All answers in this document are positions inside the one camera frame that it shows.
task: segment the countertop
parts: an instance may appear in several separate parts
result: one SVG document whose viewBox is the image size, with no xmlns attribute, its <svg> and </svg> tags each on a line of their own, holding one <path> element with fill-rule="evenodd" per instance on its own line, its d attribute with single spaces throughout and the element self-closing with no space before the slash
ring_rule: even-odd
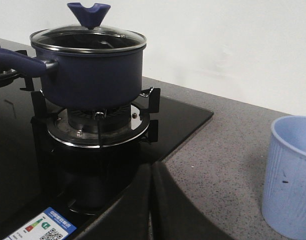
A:
<svg viewBox="0 0 306 240">
<path fill-rule="evenodd" d="M 165 159 L 192 203 L 234 239 L 287 240 L 261 214 L 270 125 L 286 114 L 144 77 L 143 88 L 151 86 L 161 88 L 163 96 L 214 112 Z"/>
</svg>

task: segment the blue handle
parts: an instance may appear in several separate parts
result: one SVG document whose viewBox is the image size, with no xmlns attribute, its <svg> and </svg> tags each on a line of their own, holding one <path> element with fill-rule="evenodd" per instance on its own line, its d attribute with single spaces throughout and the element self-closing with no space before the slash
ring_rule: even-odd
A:
<svg viewBox="0 0 306 240">
<path fill-rule="evenodd" d="M 0 66 L 14 69 L 29 77 L 40 77 L 46 74 L 46 64 L 36 58 L 0 48 Z"/>
<path fill-rule="evenodd" d="M 67 6 L 74 13 L 79 23 L 88 29 L 100 26 L 108 10 L 111 8 L 110 5 L 101 3 L 95 3 L 90 8 L 83 7 L 79 2 L 71 2 Z"/>
</svg>

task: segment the light blue cup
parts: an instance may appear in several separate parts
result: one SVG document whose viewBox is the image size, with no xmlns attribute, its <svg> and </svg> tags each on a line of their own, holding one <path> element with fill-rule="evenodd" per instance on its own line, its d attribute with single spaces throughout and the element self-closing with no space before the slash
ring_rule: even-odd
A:
<svg viewBox="0 0 306 240">
<path fill-rule="evenodd" d="M 272 123 L 262 214 L 280 234 L 306 240 L 306 116 Z"/>
</svg>

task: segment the blue silicone lid handle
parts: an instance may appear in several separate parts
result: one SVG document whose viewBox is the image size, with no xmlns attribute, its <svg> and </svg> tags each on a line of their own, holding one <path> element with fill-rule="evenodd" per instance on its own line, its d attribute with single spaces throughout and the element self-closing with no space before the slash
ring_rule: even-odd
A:
<svg viewBox="0 0 306 240">
<path fill-rule="evenodd" d="M 108 10 L 111 8 L 110 5 L 101 3 L 95 3 L 90 8 L 83 7 L 79 2 L 71 2 L 67 6 L 74 13 L 79 23 L 88 29 L 100 26 Z"/>
</svg>

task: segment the gas burner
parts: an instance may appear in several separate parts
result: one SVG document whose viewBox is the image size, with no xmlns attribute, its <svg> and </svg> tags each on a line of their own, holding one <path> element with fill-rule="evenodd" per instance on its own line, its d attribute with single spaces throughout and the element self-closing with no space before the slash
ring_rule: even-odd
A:
<svg viewBox="0 0 306 240">
<path fill-rule="evenodd" d="M 71 147 L 99 149 L 129 142 L 141 136 L 149 126 L 149 113 L 140 112 L 135 103 L 108 110 L 101 124 L 99 144 L 97 119 L 93 112 L 64 109 L 56 120 L 49 118 L 49 135 Z"/>
<path fill-rule="evenodd" d="M 26 50 L 18 50 L 16 52 L 27 56 Z M 17 71 L 0 65 L 0 88 L 11 84 L 18 77 L 20 77 L 20 73 Z"/>
</svg>

